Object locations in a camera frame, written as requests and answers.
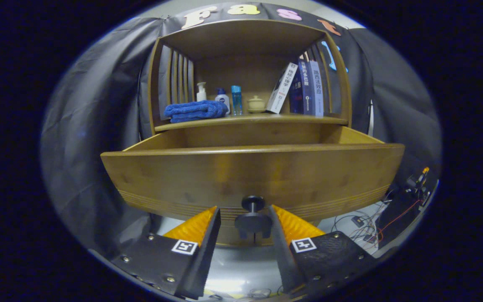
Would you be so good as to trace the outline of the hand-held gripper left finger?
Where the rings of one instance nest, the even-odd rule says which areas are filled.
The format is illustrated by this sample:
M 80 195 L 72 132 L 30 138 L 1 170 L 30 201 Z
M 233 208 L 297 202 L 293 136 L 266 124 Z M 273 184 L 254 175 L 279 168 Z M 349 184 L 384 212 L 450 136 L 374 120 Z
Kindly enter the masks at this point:
M 199 299 L 204 295 L 220 227 L 220 209 L 208 208 L 165 235 L 142 235 L 115 256 L 112 264 L 162 295 Z

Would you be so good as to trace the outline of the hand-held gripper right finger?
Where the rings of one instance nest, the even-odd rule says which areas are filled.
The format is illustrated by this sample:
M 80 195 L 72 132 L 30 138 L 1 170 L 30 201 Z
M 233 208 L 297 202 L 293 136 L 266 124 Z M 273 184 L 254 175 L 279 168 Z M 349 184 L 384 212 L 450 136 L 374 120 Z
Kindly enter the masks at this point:
M 279 208 L 270 205 L 271 236 L 287 298 L 321 298 L 334 294 L 378 265 L 342 232 L 303 236 L 288 241 Z

